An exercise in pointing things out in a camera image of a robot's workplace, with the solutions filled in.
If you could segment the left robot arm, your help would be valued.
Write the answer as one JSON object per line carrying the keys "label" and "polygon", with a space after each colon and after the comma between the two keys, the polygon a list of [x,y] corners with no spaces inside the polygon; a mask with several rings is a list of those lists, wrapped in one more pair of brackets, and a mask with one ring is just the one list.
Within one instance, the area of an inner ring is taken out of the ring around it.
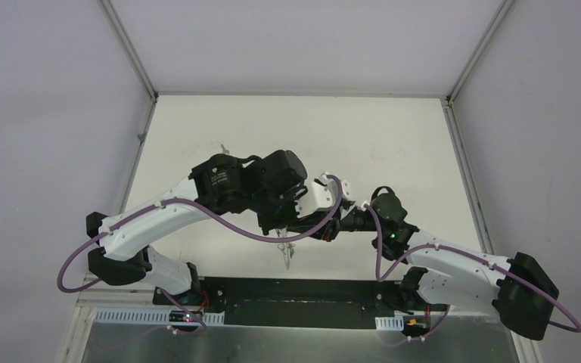
{"label": "left robot arm", "polygon": [[196,268],[158,253],[151,244],[187,225],[218,216],[257,214],[264,234],[297,220],[307,171],[290,150],[267,157],[215,154],[159,197],[129,212],[103,217],[103,237],[88,254],[89,271],[110,286],[144,282],[171,293],[183,306],[199,300]]}

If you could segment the perforated metal ring plate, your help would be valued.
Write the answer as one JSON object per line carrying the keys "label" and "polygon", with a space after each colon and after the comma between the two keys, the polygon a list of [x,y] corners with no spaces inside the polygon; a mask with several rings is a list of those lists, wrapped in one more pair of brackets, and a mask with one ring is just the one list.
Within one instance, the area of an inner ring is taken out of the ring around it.
{"label": "perforated metal ring plate", "polygon": [[[279,238],[286,238],[287,237],[287,230],[284,229],[276,229],[277,237]],[[282,253],[282,258],[284,261],[284,267],[288,271],[291,266],[292,258],[295,254],[295,243],[293,242],[285,242],[282,244],[277,244],[278,250]]]}

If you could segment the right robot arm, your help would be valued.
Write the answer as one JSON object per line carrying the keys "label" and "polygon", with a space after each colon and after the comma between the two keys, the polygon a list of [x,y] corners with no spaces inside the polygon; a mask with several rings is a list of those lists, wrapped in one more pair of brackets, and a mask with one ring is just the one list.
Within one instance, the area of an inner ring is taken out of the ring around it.
{"label": "right robot arm", "polygon": [[381,255],[409,266],[396,290],[385,293],[392,309],[412,313],[425,306],[454,306],[498,318],[530,340],[544,338],[559,290],[530,255],[512,258],[455,246],[409,224],[395,192],[377,188],[366,210],[344,200],[333,219],[312,233],[331,241],[340,232],[381,231]]}

